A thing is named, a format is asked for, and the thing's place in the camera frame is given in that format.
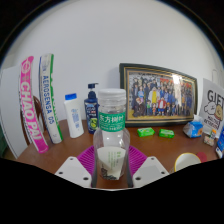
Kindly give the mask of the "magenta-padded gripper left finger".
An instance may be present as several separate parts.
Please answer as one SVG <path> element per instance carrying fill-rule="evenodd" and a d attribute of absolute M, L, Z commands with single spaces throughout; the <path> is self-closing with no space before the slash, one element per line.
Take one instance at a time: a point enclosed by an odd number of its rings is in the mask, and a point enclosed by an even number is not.
<path fill-rule="evenodd" d="M 77 157 L 68 157 L 55 175 L 84 188 L 95 187 L 97 176 L 94 147 L 87 148 Z"/>

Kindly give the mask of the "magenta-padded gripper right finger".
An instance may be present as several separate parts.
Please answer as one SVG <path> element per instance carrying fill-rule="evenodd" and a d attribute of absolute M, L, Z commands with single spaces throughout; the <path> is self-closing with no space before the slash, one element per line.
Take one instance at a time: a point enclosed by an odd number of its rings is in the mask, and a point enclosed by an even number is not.
<path fill-rule="evenodd" d="M 140 188 L 168 175 L 168 171 L 155 156 L 147 157 L 130 146 L 128 153 L 127 183 L 131 188 Z"/>

